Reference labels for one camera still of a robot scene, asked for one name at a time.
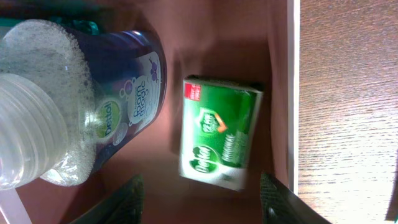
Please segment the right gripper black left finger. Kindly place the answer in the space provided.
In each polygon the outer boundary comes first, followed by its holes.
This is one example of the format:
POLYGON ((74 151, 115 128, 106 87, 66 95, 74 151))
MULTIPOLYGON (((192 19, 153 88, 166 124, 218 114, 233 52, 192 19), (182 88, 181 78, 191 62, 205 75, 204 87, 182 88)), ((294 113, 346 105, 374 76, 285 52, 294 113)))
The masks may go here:
POLYGON ((144 195, 143 178, 135 175, 72 224, 140 224, 144 195))

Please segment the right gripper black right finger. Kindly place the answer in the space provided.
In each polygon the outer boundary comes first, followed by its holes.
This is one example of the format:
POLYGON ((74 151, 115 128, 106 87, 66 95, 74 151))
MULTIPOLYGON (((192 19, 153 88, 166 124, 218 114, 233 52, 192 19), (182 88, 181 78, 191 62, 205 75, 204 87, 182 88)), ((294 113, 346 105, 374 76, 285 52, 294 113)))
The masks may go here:
POLYGON ((262 222, 266 224, 331 224, 273 175, 261 174, 262 222))

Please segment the green soap box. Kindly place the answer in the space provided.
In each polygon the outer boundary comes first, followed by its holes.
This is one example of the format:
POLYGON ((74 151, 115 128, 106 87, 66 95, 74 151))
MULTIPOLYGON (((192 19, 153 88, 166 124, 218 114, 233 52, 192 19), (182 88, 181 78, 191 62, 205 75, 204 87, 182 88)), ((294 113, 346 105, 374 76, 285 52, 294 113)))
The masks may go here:
POLYGON ((183 81, 180 175, 240 191, 262 101, 254 84, 189 75, 183 81))

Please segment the purple foam pump bottle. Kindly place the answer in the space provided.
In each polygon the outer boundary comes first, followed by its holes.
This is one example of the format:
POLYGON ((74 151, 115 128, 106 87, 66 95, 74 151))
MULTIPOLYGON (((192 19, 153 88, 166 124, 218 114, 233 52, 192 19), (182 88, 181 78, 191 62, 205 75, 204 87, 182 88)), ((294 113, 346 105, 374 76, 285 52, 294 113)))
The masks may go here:
POLYGON ((158 116, 167 67, 146 30, 1 24, 1 190, 80 185, 158 116))

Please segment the teal mouthwash bottle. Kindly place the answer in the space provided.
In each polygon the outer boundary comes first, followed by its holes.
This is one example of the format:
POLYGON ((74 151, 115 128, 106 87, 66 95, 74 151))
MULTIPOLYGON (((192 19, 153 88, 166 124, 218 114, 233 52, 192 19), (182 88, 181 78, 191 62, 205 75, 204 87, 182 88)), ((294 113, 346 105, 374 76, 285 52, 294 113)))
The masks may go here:
MULTIPOLYGON (((101 33, 101 29, 93 21, 79 20, 79 19, 69 19, 66 17, 51 16, 45 19, 46 21, 55 22, 57 24, 76 29, 80 32, 84 32, 91 35, 98 35, 101 33)), ((5 29, 15 26, 16 24, 26 21, 26 19, 11 19, 11 18, 1 18, 1 34, 5 33, 5 29)))

